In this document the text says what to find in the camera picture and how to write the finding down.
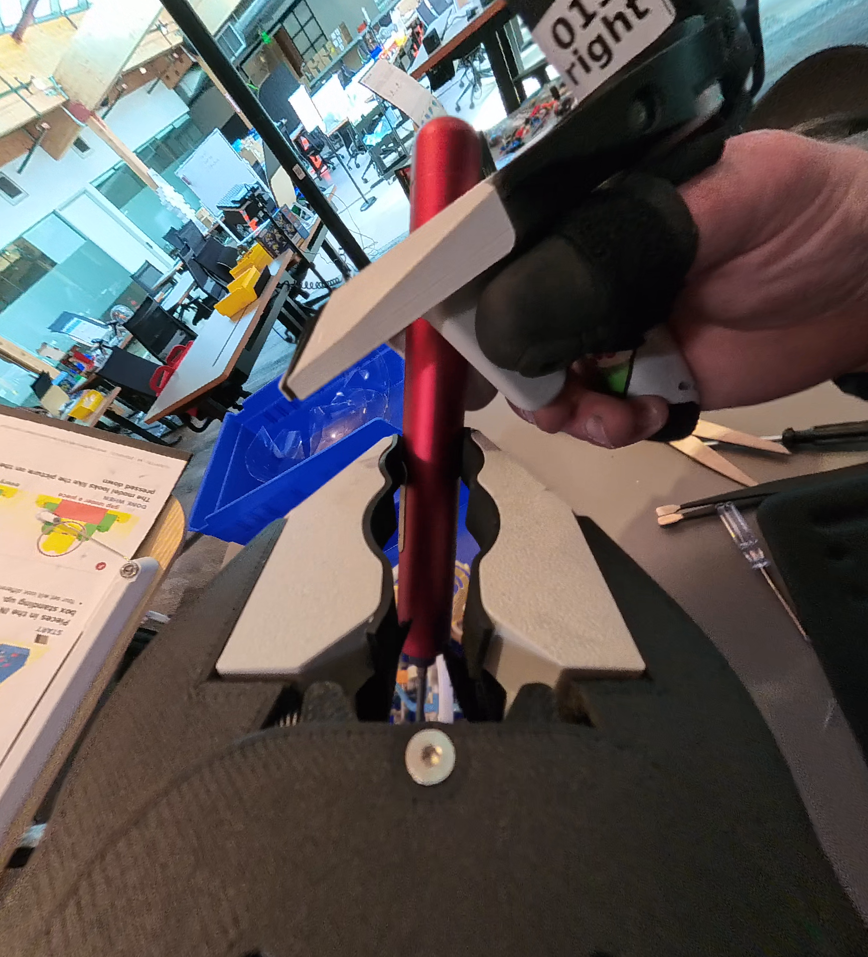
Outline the black metal pole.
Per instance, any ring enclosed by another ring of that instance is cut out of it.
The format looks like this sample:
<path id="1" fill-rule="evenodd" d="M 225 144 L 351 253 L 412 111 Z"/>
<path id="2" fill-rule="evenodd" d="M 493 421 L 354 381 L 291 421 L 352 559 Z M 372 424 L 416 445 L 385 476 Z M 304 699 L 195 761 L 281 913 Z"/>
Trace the black metal pole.
<path id="1" fill-rule="evenodd" d="M 227 60 L 215 42 L 213 34 L 205 27 L 191 4 L 188 1 L 162 1 L 161 4 L 199 54 L 204 68 L 219 80 L 224 92 L 244 113 L 246 122 L 257 131 L 265 146 L 272 151 L 292 182 L 350 258 L 354 267 L 357 270 L 366 268 L 370 264 L 369 257 L 356 242 L 336 210 L 332 208 L 331 202 L 302 167 L 290 141 L 275 125 L 271 116 L 241 78 L 238 70 Z"/>

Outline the clear plastic dome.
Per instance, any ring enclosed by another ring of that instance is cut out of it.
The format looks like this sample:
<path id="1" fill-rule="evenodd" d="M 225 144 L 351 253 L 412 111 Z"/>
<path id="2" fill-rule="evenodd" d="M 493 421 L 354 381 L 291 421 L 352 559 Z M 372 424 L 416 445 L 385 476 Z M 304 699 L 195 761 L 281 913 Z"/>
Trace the clear plastic dome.
<path id="1" fill-rule="evenodd" d="M 259 482 L 275 479 L 375 419 L 394 420 L 403 386 L 404 361 L 382 350 L 309 399 L 267 402 L 250 417 L 248 474 Z"/>

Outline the instruction sheet board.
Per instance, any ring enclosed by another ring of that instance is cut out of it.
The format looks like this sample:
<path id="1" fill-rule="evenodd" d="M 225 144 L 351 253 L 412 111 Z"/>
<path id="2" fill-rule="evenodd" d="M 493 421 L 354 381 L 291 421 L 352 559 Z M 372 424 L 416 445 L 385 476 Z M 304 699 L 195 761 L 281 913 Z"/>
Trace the instruction sheet board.
<path id="1" fill-rule="evenodd" d="M 0 405 L 0 683 L 61 648 L 168 504 L 188 455 Z"/>

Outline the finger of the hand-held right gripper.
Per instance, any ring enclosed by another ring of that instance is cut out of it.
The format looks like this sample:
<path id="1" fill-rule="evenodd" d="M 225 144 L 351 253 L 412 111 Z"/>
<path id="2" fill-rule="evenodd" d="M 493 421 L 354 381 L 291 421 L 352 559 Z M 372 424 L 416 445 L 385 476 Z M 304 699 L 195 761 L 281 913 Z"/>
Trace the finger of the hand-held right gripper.
<path id="1" fill-rule="evenodd" d="M 310 397 L 476 280 L 514 242 L 493 179 L 473 186 L 331 294 L 298 344 L 284 394 Z"/>

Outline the black wrist rest pad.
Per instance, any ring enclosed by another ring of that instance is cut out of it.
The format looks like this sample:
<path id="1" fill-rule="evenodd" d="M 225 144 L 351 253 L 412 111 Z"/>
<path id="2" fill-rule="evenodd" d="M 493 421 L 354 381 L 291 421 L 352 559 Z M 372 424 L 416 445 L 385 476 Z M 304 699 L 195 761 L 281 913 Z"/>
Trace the black wrist rest pad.
<path id="1" fill-rule="evenodd" d="M 868 766 L 868 473 L 770 496 L 756 517 Z"/>

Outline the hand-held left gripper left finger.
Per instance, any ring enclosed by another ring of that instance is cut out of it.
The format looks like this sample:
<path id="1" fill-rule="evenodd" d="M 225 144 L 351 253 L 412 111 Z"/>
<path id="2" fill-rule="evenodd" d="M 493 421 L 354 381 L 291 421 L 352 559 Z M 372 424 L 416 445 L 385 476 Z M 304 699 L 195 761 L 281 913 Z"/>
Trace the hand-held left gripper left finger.
<path id="1" fill-rule="evenodd" d="M 398 527 L 401 437 L 385 437 L 284 520 L 217 660 L 225 678 L 331 681 L 361 720 L 388 720 L 404 630 L 383 546 Z"/>

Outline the red electric screwdriver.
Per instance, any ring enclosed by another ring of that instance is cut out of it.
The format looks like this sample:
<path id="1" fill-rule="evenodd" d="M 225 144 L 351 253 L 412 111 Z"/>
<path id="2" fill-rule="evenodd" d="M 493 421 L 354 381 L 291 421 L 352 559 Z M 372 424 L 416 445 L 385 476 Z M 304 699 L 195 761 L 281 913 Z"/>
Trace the red electric screwdriver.
<path id="1" fill-rule="evenodd" d="M 465 121 L 443 116 L 415 140 L 410 231 L 481 180 L 481 144 Z M 404 471 L 400 497 L 398 616 L 403 655 L 417 667 L 415 723 L 425 720 L 428 668 L 451 632 L 467 363 L 426 319 L 405 331 Z"/>

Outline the blue plastic bin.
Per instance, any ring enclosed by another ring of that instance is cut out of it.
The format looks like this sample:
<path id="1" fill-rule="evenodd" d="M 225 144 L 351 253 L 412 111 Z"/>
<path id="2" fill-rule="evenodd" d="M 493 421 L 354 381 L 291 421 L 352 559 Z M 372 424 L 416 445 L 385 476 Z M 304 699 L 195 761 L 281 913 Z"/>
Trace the blue plastic bin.
<path id="1" fill-rule="evenodd" d="M 382 350 L 396 353 L 382 345 L 363 360 Z M 248 474 L 245 465 L 251 437 L 250 417 L 267 402 L 280 398 L 299 402 L 287 399 L 279 383 L 272 382 L 251 395 L 240 412 L 226 415 L 192 506 L 188 525 L 191 531 L 229 543 L 248 544 L 273 520 L 283 518 L 369 448 L 402 430 L 404 388 L 402 408 L 394 420 L 375 419 L 277 478 L 259 482 Z"/>

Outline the white whiteboard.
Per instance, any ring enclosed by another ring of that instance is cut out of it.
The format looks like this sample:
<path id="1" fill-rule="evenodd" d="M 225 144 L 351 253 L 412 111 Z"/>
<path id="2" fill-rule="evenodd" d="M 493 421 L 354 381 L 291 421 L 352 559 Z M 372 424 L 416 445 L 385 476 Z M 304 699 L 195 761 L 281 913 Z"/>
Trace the white whiteboard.
<path id="1" fill-rule="evenodd" d="M 201 205 L 217 211 L 218 202 L 235 187 L 259 182 L 252 167 L 215 129 L 177 168 L 177 178 L 198 197 Z"/>

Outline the black tweezers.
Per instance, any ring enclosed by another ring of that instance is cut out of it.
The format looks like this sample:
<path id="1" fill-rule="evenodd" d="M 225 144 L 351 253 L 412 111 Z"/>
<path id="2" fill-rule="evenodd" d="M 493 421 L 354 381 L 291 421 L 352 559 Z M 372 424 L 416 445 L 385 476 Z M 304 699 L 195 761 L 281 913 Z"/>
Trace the black tweezers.
<path id="1" fill-rule="evenodd" d="M 688 501 L 682 504 L 670 504 L 656 509 L 657 523 L 666 527 L 682 520 L 692 520 L 713 515 L 721 504 L 733 504 L 738 509 L 757 508 L 766 498 L 784 492 L 792 492 L 802 488 L 835 482 L 841 479 L 854 478 L 868 474 L 868 462 L 858 463 L 847 467 L 795 476 L 766 482 L 753 487 L 722 493 L 715 496 Z"/>

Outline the white desk wooden edge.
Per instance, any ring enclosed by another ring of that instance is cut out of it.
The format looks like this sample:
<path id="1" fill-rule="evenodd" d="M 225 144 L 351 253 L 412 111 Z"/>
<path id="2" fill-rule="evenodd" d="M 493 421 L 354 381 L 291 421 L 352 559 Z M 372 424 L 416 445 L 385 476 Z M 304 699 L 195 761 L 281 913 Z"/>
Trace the white desk wooden edge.
<path id="1" fill-rule="evenodd" d="M 235 318 L 216 310 L 212 313 L 146 414 L 146 423 L 194 408 L 203 396 L 225 382 L 247 348 L 250 335 L 259 327 L 291 256 L 288 250 L 274 260 L 260 297 Z"/>

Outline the clear ball maze puzzle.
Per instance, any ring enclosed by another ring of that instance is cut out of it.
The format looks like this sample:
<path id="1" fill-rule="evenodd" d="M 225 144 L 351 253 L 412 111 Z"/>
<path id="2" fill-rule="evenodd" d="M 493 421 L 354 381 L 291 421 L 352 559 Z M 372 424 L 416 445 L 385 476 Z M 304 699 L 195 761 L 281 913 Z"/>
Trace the clear ball maze puzzle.
<path id="1" fill-rule="evenodd" d="M 447 653 L 459 656 L 463 651 L 463 624 L 468 593 L 471 563 L 460 558 L 455 560 L 451 616 L 451 637 L 446 651 L 438 655 L 435 663 L 428 666 L 422 719 L 427 722 L 453 723 L 463 718 L 457 702 L 446 663 Z M 391 724 L 415 724 L 418 717 L 420 666 L 402 653 L 395 676 L 394 693 L 389 722 Z"/>

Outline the background document stand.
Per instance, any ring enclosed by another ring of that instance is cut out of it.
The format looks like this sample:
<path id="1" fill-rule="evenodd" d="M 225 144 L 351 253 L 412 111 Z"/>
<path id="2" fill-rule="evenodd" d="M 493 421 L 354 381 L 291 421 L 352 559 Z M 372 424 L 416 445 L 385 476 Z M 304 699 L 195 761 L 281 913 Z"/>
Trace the background document stand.
<path id="1" fill-rule="evenodd" d="M 401 111 L 417 127 L 438 115 L 439 107 L 430 90 L 387 59 L 380 57 L 371 64 L 359 82 L 380 100 Z"/>

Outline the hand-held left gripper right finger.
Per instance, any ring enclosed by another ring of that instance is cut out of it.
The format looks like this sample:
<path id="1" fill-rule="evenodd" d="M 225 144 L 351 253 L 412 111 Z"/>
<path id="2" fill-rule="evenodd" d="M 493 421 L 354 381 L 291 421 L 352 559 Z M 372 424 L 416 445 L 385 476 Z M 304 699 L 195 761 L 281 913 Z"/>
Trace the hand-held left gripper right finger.
<path id="1" fill-rule="evenodd" d="M 640 678 L 645 663 L 579 517 L 474 430 L 464 438 L 465 526 L 477 544 L 464 608 L 464 669 L 478 716 L 574 679 Z"/>

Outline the person's right hand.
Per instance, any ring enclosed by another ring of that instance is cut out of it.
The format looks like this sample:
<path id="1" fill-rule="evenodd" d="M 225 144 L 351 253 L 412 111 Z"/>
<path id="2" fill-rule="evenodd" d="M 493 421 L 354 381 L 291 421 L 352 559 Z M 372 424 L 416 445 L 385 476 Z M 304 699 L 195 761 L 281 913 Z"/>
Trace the person's right hand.
<path id="1" fill-rule="evenodd" d="M 595 255 L 671 308 L 701 411 L 868 372 L 868 151 L 757 130 L 684 185 L 591 199 Z"/>

